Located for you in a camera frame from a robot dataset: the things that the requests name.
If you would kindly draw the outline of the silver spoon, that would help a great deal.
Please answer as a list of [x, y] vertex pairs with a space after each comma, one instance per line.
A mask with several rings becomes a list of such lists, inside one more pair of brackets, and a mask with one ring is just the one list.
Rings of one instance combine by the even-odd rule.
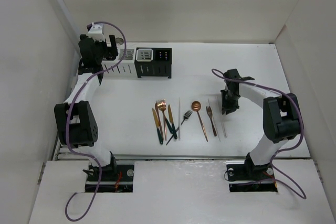
[[115, 43], [119, 46], [123, 45], [124, 44], [124, 40], [120, 37], [116, 38], [115, 39]]

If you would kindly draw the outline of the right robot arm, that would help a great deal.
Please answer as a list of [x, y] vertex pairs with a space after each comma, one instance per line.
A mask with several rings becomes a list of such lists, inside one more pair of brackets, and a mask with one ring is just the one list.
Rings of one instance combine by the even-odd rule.
[[296, 95], [253, 84], [252, 77], [241, 77], [237, 69], [222, 74], [226, 83], [221, 91], [222, 114], [239, 109], [239, 99], [244, 97], [263, 111], [264, 134], [257, 146], [250, 151], [242, 164], [227, 165], [230, 182], [266, 179], [271, 161], [289, 140], [301, 134], [303, 122]]

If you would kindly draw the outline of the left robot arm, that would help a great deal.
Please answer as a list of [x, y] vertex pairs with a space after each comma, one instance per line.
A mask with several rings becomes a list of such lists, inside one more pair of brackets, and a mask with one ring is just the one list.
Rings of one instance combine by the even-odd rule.
[[116, 45], [107, 46], [105, 39], [95, 40], [85, 34], [80, 35], [78, 45], [81, 59], [76, 85], [63, 103], [55, 105], [54, 114], [61, 145], [75, 155], [98, 160], [95, 154], [81, 152], [79, 148], [94, 147], [98, 140], [98, 125], [90, 101], [103, 80], [103, 58], [115, 59], [118, 50]]

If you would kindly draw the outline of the small copper fork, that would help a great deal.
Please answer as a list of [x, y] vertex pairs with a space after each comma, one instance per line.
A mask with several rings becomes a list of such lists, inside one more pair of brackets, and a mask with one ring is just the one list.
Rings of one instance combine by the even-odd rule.
[[212, 113], [212, 109], [211, 109], [210, 106], [206, 106], [206, 112], [207, 112], [207, 115], [208, 115], [208, 117], [210, 119], [210, 122], [211, 122], [213, 134], [214, 134], [214, 136], [217, 136], [217, 131], [216, 131], [215, 124], [214, 124], [214, 121], [213, 121], [213, 113]]

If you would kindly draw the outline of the copper spoon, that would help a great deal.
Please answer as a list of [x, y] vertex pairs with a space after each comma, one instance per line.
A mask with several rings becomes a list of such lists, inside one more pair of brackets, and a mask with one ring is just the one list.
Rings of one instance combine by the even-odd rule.
[[191, 104], [191, 108], [192, 108], [193, 111], [195, 111], [197, 113], [197, 116], [198, 116], [198, 119], [199, 119], [199, 122], [200, 122], [200, 125], [201, 125], [201, 128], [202, 128], [203, 134], [205, 136], [206, 142], [208, 142], [206, 130], [205, 130], [202, 118], [201, 118], [200, 113], [199, 113], [199, 111], [202, 108], [201, 103], [199, 101], [193, 101], [192, 104]]

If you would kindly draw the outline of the black fork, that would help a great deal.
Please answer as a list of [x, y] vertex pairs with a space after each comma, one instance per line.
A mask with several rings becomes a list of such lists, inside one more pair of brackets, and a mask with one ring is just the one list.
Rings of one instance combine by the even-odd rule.
[[[176, 131], [179, 131], [179, 130], [181, 129], [181, 127], [182, 127], [182, 125], [184, 124], [184, 122], [189, 120], [189, 118], [190, 118], [190, 116], [192, 115], [192, 113], [193, 113], [193, 112], [192, 112], [191, 110], [188, 110], [188, 111], [183, 115], [183, 120], [182, 120], [182, 122], [180, 123], [179, 127], [176, 129]], [[170, 137], [170, 139], [168, 140], [168, 142], [166, 143], [166, 145], [168, 145], [169, 142], [170, 142], [172, 139], [174, 139], [174, 135], [172, 135], [172, 136]]]

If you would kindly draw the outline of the white slotted utensil container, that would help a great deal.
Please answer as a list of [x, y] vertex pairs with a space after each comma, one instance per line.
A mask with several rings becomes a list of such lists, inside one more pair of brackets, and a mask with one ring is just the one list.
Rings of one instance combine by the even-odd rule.
[[[122, 58], [124, 49], [118, 49], [118, 53], [119, 55], [115, 60], [111, 60], [111, 58], [103, 58], [102, 66], [104, 70], [109, 69]], [[109, 78], [137, 78], [138, 75], [134, 62], [135, 48], [127, 49], [124, 59], [116, 67], [106, 71], [104, 76]]]

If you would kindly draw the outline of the white insert in black container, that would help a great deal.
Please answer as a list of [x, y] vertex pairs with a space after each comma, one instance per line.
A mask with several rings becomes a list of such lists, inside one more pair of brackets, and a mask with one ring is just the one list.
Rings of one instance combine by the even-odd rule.
[[139, 48], [136, 51], [136, 61], [150, 62], [153, 60], [153, 49], [151, 48]]

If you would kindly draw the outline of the black slotted utensil container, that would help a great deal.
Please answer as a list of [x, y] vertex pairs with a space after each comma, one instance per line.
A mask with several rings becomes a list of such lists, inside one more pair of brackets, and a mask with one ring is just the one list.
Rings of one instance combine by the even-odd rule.
[[139, 62], [135, 59], [135, 68], [138, 78], [142, 77], [172, 77], [172, 48], [151, 48], [153, 49], [153, 60], [150, 62]]

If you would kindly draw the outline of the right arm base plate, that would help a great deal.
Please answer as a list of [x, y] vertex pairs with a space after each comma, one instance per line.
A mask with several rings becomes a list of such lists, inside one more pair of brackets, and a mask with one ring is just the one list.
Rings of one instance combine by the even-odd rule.
[[250, 172], [244, 164], [227, 164], [227, 180], [231, 193], [277, 193], [277, 185], [273, 180], [274, 173], [267, 173], [267, 167]]

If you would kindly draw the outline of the aluminium frame rail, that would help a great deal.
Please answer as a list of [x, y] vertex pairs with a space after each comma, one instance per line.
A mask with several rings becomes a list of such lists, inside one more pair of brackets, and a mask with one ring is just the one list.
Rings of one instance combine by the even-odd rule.
[[[65, 94], [61, 96], [61, 99], [58, 100], [56, 103], [63, 103], [71, 94], [73, 88], [76, 85], [77, 75], [78, 75], [78, 65], [80, 60], [80, 54], [78, 51], [74, 50], [73, 57], [71, 60], [71, 66], [70, 66], [70, 74], [67, 79], [67, 85], [65, 89]], [[63, 160], [69, 160], [66, 156], [70, 155], [70, 151], [67, 147], [64, 147], [59, 139], [59, 133], [57, 130], [56, 133], [56, 139], [54, 148], [52, 151], [52, 157], [50, 158], [51, 161], [63, 161]]]

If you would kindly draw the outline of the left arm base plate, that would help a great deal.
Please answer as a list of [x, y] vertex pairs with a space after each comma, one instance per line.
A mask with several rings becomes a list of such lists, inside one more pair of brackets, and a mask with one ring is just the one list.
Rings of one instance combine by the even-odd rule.
[[[85, 192], [93, 193], [96, 189], [99, 169], [89, 166], [82, 170], [86, 175]], [[133, 192], [134, 165], [119, 164], [102, 167], [102, 176], [99, 184], [99, 193], [132, 193]]]

